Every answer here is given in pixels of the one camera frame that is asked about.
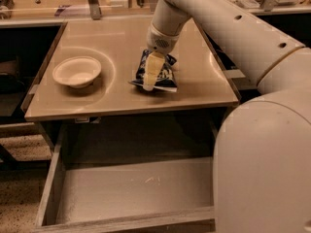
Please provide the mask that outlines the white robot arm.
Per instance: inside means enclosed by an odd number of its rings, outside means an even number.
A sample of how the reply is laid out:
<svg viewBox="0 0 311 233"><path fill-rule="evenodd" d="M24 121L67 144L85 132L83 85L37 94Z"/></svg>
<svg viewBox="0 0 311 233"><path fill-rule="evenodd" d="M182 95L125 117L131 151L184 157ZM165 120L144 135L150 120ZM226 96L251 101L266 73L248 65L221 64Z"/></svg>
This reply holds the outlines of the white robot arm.
<svg viewBox="0 0 311 233"><path fill-rule="evenodd" d="M217 233L310 233L310 49L227 0L158 0L148 47L171 52L189 18L260 93L217 135Z"/></svg>

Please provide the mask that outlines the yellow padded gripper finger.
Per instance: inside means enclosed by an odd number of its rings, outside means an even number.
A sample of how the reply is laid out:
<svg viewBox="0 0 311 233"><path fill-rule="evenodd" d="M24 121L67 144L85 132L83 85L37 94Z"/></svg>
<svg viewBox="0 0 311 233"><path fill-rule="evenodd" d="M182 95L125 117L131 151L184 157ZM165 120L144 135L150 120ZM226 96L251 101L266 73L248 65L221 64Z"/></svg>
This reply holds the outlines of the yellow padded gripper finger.
<svg viewBox="0 0 311 233"><path fill-rule="evenodd" d="M143 88L147 91L154 89L157 77L165 63L165 57L159 52L152 52L146 60Z"/></svg>

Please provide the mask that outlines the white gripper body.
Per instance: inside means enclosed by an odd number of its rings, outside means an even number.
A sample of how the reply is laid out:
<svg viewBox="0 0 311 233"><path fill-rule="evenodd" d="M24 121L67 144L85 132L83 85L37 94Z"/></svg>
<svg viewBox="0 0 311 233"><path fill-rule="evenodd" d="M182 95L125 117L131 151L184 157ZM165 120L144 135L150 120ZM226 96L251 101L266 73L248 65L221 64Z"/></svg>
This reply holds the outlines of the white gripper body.
<svg viewBox="0 0 311 233"><path fill-rule="evenodd" d="M147 33L147 48L166 55L174 49L178 39L179 29L176 25L159 27L152 23Z"/></svg>

